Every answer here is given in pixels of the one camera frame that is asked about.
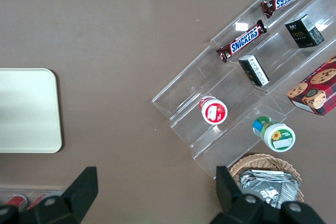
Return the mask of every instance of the jar lid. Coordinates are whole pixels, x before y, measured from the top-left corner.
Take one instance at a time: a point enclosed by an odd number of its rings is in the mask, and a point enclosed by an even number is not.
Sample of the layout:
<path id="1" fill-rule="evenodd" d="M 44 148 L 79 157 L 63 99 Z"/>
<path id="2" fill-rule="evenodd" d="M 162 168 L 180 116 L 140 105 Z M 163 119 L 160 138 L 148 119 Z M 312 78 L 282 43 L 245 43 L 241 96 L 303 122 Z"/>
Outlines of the jar lid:
<path id="1" fill-rule="evenodd" d="M 207 123 L 217 125 L 225 121 L 227 107 L 218 99 L 210 99 L 202 105 L 202 115 Z"/>
<path id="2" fill-rule="evenodd" d="M 295 143 L 294 131 L 283 123 L 271 125 L 265 132 L 264 142 L 275 152 L 286 152 Z"/>

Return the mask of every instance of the wicker basket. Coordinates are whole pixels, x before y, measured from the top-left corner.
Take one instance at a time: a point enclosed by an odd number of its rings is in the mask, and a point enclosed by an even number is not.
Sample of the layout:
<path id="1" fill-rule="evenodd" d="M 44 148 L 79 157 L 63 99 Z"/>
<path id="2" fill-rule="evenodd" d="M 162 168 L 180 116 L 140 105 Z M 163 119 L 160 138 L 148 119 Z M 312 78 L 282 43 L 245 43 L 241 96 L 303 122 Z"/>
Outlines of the wicker basket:
<path id="1" fill-rule="evenodd" d="M 248 169 L 280 170 L 283 172 L 290 172 L 298 181 L 302 180 L 300 178 L 300 174 L 298 174 L 293 166 L 288 162 L 267 154 L 254 154 L 242 158 L 231 168 L 231 175 L 237 184 L 239 184 L 239 174 Z M 303 202 L 303 194 L 300 190 L 298 192 L 297 201 Z"/>

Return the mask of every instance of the black box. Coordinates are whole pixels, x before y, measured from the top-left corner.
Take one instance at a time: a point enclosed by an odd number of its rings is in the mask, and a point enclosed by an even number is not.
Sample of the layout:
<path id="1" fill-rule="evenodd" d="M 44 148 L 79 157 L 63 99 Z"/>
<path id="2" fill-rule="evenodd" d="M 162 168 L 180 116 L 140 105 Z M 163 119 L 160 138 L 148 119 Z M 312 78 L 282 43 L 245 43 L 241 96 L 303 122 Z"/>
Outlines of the black box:
<path id="1" fill-rule="evenodd" d="M 295 21 L 285 24 L 285 26 L 299 48 L 315 47 L 324 41 L 321 33 L 308 15 L 295 19 Z"/>
<path id="2" fill-rule="evenodd" d="M 269 83 L 267 74 L 254 55 L 240 57 L 238 62 L 253 85 L 262 87 Z"/>

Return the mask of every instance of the foil package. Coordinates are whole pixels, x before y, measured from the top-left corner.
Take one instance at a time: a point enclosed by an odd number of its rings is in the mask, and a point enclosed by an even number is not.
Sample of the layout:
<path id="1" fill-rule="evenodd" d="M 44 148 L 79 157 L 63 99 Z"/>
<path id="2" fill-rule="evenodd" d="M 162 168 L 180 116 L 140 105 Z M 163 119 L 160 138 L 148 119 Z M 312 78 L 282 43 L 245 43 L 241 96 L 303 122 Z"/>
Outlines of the foil package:
<path id="1" fill-rule="evenodd" d="M 239 176 L 241 190 L 258 192 L 271 206 L 280 209 L 285 201 L 296 201 L 300 183 L 289 172 L 246 170 Z"/>

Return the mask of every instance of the clear plastic container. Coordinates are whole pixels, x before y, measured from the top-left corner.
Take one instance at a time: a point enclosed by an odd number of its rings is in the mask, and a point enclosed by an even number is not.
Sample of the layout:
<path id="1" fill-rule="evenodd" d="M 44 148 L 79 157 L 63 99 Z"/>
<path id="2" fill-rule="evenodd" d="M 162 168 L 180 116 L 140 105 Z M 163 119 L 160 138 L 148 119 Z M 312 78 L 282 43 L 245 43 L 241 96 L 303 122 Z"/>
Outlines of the clear plastic container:
<path id="1" fill-rule="evenodd" d="M 268 115 L 281 123 L 295 107 L 286 96 L 288 90 L 305 78 L 293 76 L 309 66 L 321 65 L 320 57 L 328 47 L 336 45 L 336 0 L 296 0 L 266 19 L 257 0 L 249 9 L 213 38 L 217 46 L 230 43 L 243 33 L 237 22 L 255 25 L 263 19 L 268 33 L 223 63 L 215 48 L 208 46 L 152 100 L 170 120 L 171 128 L 191 148 L 193 158 L 212 176 L 216 166 L 230 166 L 248 152 L 260 138 L 251 125 L 259 116 Z M 308 14 L 324 37 L 316 47 L 298 48 L 285 24 Z M 245 75 L 238 59 L 255 55 L 270 82 L 262 88 L 254 86 Z M 201 98 L 211 94 L 223 101 L 228 109 L 226 120 L 210 125 L 199 112 Z"/>

